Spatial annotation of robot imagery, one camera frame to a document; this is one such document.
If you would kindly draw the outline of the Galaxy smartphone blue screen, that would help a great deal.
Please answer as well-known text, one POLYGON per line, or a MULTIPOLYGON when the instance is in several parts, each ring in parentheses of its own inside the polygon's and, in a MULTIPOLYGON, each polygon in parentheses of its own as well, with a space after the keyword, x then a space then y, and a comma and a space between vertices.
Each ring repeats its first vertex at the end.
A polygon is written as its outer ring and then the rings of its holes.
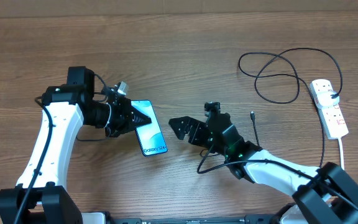
POLYGON ((135 109, 151 119, 150 124, 145 124, 135 129, 142 154, 146 157, 166 153, 168 148, 151 101, 135 100, 131 104, 135 109))

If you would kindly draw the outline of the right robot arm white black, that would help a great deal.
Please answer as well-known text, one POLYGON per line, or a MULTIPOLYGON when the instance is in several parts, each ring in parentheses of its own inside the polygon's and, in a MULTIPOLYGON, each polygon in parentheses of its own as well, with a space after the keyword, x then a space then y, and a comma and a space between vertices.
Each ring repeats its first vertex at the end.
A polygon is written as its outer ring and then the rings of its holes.
POLYGON ((358 184, 341 166, 322 167, 286 161, 245 141, 227 113, 208 112, 205 122, 189 116, 172 118, 177 138, 224 157, 238 179, 269 186, 289 195, 294 204, 276 216, 278 223, 358 223, 358 184))

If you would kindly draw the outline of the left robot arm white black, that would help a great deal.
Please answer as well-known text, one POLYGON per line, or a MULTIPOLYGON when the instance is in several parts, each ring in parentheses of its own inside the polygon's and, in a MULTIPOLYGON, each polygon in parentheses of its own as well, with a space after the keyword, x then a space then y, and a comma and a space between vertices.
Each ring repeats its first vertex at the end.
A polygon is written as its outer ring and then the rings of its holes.
POLYGON ((66 190, 74 142, 84 125, 116 138, 152 120, 131 105, 124 82, 104 86, 105 99, 95 100, 97 77, 84 66, 69 67, 64 85, 50 86, 35 99, 42 124, 16 186, 0 190, 3 223, 112 223, 109 212, 81 212, 66 190))

